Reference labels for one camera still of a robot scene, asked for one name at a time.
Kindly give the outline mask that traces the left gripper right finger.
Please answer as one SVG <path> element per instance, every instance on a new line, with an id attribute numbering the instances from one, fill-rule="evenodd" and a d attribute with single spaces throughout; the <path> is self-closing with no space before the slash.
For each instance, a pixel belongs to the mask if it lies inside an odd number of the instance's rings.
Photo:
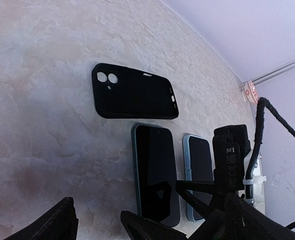
<path id="1" fill-rule="evenodd" d="M 272 221 L 235 194 L 225 197 L 226 240 L 295 240 L 295 232 Z"/>

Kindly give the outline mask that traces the teal-edged phone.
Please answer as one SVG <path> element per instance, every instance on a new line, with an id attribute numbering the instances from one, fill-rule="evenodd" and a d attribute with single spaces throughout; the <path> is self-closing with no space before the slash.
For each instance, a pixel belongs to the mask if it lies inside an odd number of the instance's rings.
<path id="1" fill-rule="evenodd" d="M 174 227 L 180 222 L 173 137 L 169 129 L 137 123 L 132 127 L 138 215 Z"/>

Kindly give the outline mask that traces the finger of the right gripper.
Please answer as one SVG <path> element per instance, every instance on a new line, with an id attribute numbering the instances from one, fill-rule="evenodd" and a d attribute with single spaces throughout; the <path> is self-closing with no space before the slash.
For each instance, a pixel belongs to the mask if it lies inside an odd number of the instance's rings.
<path id="1" fill-rule="evenodd" d="M 218 210 L 224 212 L 224 195 L 221 194 L 214 181 L 188 181 L 177 180 L 175 189 L 177 193 L 203 218 L 208 218 Z M 209 194 L 212 196 L 210 203 L 206 203 L 195 193 Z"/>
<path id="2" fill-rule="evenodd" d="M 186 234 L 123 210 L 120 221 L 131 240 L 186 240 Z"/>

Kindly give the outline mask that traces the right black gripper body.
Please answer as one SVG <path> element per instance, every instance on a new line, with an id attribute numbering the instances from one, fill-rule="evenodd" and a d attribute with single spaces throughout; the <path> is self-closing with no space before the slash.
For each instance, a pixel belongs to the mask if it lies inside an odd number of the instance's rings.
<path id="1" fill-rule="evenodd" d="M 214 195 L 210 204 L 206 204 L 190 192 L 187 203 L 204 219 L 200 227 L 188 238 L 189 240 L 226 240 L 224 198 Z"/>

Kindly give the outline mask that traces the black phone case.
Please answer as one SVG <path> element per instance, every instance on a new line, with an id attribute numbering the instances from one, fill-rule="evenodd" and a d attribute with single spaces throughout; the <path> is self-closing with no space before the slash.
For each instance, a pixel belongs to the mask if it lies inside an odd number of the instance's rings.
<path id="1" fill-rule="evenodd" d="M 95 109 L 106 119 L 164 119 L 179 116 L 170 81 L 137 69 L 99 63 L 92 70 Z"/>

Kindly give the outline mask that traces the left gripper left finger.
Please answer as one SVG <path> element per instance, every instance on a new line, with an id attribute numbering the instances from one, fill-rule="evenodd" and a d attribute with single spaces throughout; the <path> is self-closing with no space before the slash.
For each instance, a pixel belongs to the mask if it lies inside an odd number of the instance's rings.
<path id="1" fill-rule="evenodd" d="M 65 197 L 33 223 L 7 237 L 7 240 L 75 240 L 79 219 L 74 199 Z"/>

